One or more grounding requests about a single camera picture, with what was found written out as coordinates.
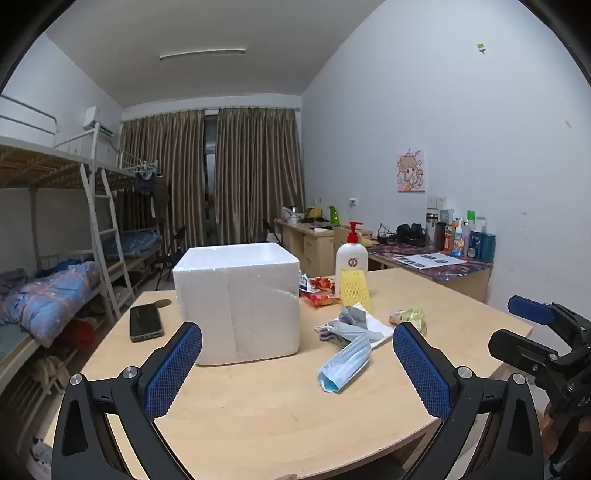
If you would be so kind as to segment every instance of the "blue face mask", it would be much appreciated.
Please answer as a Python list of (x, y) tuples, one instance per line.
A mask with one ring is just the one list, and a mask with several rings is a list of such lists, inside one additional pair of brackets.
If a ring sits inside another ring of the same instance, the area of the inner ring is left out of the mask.
[(371, 344), (367, 331), (326, 362), (318, 372), (318, 382), (325, 392), (339, 392), (369, 362)]

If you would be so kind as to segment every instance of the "anime poster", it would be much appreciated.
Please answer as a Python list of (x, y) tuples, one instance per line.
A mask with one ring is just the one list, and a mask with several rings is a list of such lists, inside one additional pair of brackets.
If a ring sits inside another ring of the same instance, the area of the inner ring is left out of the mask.
[(425, 153), (422, 150), (398, 156), (396, 163), (399, 192), (424, 192), (426, 189)]

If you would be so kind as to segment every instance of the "brown curtain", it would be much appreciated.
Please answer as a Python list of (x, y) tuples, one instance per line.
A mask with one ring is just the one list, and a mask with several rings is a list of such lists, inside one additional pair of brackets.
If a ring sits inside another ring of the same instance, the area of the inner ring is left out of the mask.
[[(148, 163), (158, 161), (158, 169), (169, 186), (168, 225), (163, 232), (165, 245), (170, 244), (170, 237), (183, 225), (187, 226), (187, 247), (206, 243), (204, 119), (204, 111), (199, 110), (165, 113), (123, 124), (122, 149)], [(146, 228), (141, 224), (151, 221), (149, 200), (138, 199), (136, 193), (133, 195), (135, 199), (126, 202), (126, 197), (131, 197), (126, 192), (123, 201), (118, 202), (122, 219), (134, 228)]]
[(283, 206), (304, 207), (292, 109), (230, 108), (217, 117), (216, 222), (220, 243), (256, 241)]

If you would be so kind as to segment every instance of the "ladder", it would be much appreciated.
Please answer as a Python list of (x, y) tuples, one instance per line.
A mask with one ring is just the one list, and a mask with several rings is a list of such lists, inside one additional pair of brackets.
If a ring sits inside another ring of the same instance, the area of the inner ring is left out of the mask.
[[(103, 187), (105, 188), (105, 194), (97, 194), (96, 190), (96, 174), (100, 173)], [(129, 279), (129, 272), (127, 272), (127, 264), (123, 256), (123, 249), (121, 248), (121, 239), (119, 237), (119, 227), (117, 226), (117, 215), (115, 213), (115, 202), (113, 201), (113, 194), (109, 187), (107, 180), (107, 173), (103, 167), (96, 167), (95, 162), (92, 162), (90, 166), (90, 173), (87, 174), (85, 164), (80, 164), (80, 176), (82, 177), (82, 183), (84, 184), (84, 190), (86, 192), (86, 200), (88, 201), (88, 207), (90, 210), (90, 233), (92, 237), (92, 249), (95, 253), (95, 262), (100, 264), (100, 294), (105, 302), (105, 308), (107, 311), (108, 319), (113, 325), (116, 320), (121, 318), (121, 307), (129, 300), (135, 301), (134, 288), (131, 285)], [(109, 207), (111, 210), (111, 228), (100, 231), (99, 223), (96, 217), (96, 205), (95, 199), (109, 199)], [(105, 253), (103, 252), (102, 238), (105, 235), (114, 234), (115, 243), (117, 245), (118, 260), (114, 265), (107, 267), (105, 261)], [(111, 273), (121, 268), (123, 270), (123, 276), (125, 277), (125, 284), (127, 286), (127, 293), (122, 299), (117, 301), (113, 285), (111, 283)]]

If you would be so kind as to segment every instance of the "blue blanket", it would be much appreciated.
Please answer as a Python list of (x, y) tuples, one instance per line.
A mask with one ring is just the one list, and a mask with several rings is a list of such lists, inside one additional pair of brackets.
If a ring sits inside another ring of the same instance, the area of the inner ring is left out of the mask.
[(94, 262), (71, 265), (67, 270), (27, 283), (28, 279), (15, 271), (0, 275), (0, 325), (19, 324), (40, 345), (50, 347), (88, 301), (99, 275)]
[[(125, 258), (139, 258), (148, 250), (160, 243), (161, 236), (151, 230), (120, 232), (121, 250)], [(106, 260), (118, 260), (115, 237), (103, 241), (103, 252)]]

